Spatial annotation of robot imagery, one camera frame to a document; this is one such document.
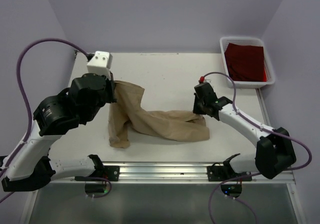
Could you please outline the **beige t shirt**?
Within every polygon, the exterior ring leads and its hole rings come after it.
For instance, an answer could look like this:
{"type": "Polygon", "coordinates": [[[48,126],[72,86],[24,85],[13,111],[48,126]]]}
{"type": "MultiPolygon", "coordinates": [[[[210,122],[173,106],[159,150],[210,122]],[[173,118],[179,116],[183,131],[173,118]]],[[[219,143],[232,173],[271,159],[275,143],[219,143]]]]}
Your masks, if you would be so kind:
{"type": "Polygon", "coordinates": [[[145,89],[129,82],[116,81],[117,102],[109,106],[108,142],[113,148],[128,148],[128,127],[149,136],[178,142],[200,142],[210,138],[202,115],[191,111],[146,111],[141,107],[145,89]]]}

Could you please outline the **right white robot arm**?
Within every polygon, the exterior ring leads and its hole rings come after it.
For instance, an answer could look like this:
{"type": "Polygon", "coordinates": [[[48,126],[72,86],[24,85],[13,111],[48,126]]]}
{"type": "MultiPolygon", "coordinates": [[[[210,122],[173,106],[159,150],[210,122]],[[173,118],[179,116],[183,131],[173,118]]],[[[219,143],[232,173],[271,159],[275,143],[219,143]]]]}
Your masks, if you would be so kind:
{"type": "Polygon", "coordinates": [[[224,96],[218,98],[207,82],[196,85],[194,93],[195,114],[207,115],[231,126],[255,147],[254,154],[237,153],[224,160],[222,173],[227,180],[235,180],[247,172],[259,172],[273,179],[296,162],[296,154],[286,129],[274,129],[242,113],[234,101],[224,96]]]}

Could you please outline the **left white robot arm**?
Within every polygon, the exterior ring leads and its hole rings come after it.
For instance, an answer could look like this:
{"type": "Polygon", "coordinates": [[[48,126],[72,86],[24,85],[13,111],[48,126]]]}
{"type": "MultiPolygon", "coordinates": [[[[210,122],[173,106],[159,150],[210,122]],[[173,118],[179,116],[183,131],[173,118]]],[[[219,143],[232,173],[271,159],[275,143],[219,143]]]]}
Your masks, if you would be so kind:
{"type": "Polygon", "coordinates": [[[92,121],[105,104],[115,103],[113,75],[86,73],[72,80],[70,87],[45,98],[33,113],[27,139],[8,156],[2,156],[5,171],[1,185],[4,192],[36,191],[51,181],[69,177],[100,181],[106,177],[98,155],[66,161],[52,159],[52,145],[69,130],[92,121]]]}

